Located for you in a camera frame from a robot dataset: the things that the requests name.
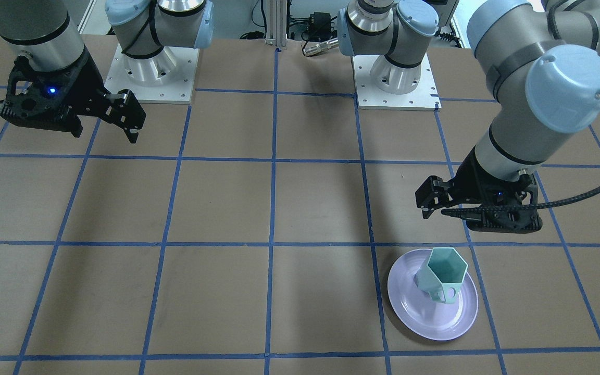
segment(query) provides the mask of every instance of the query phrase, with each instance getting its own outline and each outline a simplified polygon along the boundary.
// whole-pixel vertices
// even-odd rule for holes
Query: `white mounting plate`
[[[141,103],[189,104],[193,94],[193,83],[198,67],[199,49],[170,47],[177,57],[179,69],[176,80],[162,86],[140,86],[129,79],[124,69],[122,47],[117,45],[115,56],[110,64],[108,76],[105,79],[105,88],[112,93],[129,89],[135,93],[136,99]]]
[[[360,109],[397,109],[406,111],[434,111],[441,108],[436,92],[434,75],[429,66],[427,54],[421,63],[423,73],[418,87],[410,93],[395,95],[378,88],[369,75],[378,55],[353,56],[353,78],[358,93]]]

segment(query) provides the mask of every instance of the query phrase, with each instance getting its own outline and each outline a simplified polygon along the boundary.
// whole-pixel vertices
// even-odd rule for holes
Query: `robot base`
[[[122,47],[117,45],[115,56],[110,64],[108,76],[105,79],[105,87],[110,92],[129,89],[135,93],[141,103],[164,103],[164,104],[190,104],[193,93],[193,84],[198,67],[198,49],[170,47],[179,61],[178,69],[173,74],[176,80],[162,86],[141,86],[129,79],[124,68]]]
[[[361,109],[396,109],[407,111],[434,111],[441,108],[439,95],[427,55],[422,62],[423,75],[418,86],[410,93],[395,95],[378,88],[369,74],[378,55],[353,57],[353,78]]]

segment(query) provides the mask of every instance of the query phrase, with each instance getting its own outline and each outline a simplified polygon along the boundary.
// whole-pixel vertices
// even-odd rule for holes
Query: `blue cap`
[[[527,0],[489,0],[476,9],[467,24],[467,38],[469,38],[473,54],[476,54],[478,43],[481,42],[481,39],[493,24],[510,10],[524,4],[531,7]]]
[[[355,56],[353,45],[351,44],[351,34],[348,33],[346,17],[346,10],[340,9],[340,12],[337,14],[337,38],[340,40],[340,52],[342,55]]]
[[[120,26],[147,10],[150,0],[107,0],[105,14],[112,26]]]
[[[434,36],[439,28],[439,15],[423,0],[400,0],[397,14],[410,28],[424,36]]]
[[[536,118],[559,133],[576,133],[600,112],[600,56],[581,45],[553,47],[529,69],[524,84]]]
[[[214,4],[210,0],[207,0],[205,9],[203,10],[201,26],[198,28],[196,41],[193,43],[194,48],[207,48],[212,44],[212,35],[215,29],[212,22],[212,8],[214,8]]]

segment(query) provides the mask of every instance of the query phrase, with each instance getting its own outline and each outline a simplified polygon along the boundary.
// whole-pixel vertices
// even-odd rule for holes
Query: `mint green cup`
[[[467,262],[453,247],[434,247],[416,273],[416,285],[427,292],[432,301],[455,303],[467,266]]]

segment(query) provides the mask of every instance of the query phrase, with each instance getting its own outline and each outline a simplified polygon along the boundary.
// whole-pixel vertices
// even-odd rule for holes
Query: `plate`
[[[402,323],[431,340],[446,341],[465,334],[476,320],[478,294],[467,272],[454,304],[432,301],[415,283],[416,272],[430,249],[416,249],[399,257],[388,275],[388,297]]]

